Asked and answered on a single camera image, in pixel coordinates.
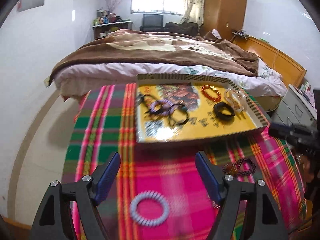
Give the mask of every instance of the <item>qr code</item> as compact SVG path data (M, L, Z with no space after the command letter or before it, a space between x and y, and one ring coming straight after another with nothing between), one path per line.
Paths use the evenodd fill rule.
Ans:
M144 124L146 137L155 137L158 130L163 127L163 121L147 121Z

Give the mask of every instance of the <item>gray spiral hair tie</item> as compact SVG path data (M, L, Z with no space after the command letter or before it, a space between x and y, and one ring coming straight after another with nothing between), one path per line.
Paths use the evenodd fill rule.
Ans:
M163 213L159 218L156 219L146 219L142 217L141 215L138 214L137 212L137 206L141 200L144 199L153 199L158 201L162 208L163 208ZM132 200L130 204L130 216L133 221L137 222L141 226L145 227L156 227L161 225L169 216L169 204L162 196L160 193L156 191L144 191L136 195L136 197Z

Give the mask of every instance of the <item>blue gripper pad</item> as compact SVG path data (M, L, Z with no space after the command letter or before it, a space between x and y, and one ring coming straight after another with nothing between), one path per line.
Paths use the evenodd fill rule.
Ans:
M203 151L196 153L196 168L210 199L221 204L227 194L222 179L223 172L217 165L212 165Z
M95 171L92 173L93 176L93 192L95 196L93 200L95 202L95 206L98 206L102 201L108 196L110 188L112 186L113 181L116 178L116 175L119 171L121 164L121 158L119 153L115 153L111 156L104 165L98 166Z

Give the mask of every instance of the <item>window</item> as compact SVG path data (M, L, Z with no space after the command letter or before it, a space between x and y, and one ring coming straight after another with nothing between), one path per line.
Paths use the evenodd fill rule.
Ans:
M183 15L182 0L132 0L131 13L160 12Z

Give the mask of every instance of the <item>box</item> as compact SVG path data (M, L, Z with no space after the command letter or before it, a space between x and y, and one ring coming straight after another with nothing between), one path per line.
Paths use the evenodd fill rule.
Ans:
M144 104L137 100L136 140L138 144L183 145L226 139L239 135L262 132L268 125L256 104L247 96L247 111L236 114L230 122L221 121L213 112L215 102L202 93L203 85L213 85L221 93L227 88L240 90L231 80L219 77L189 74L140 74L137 76L137 97L151 94L157 99L168 98L173 103L184 101L188 107L189 121L185 125L170 126L168 117L151 118Z

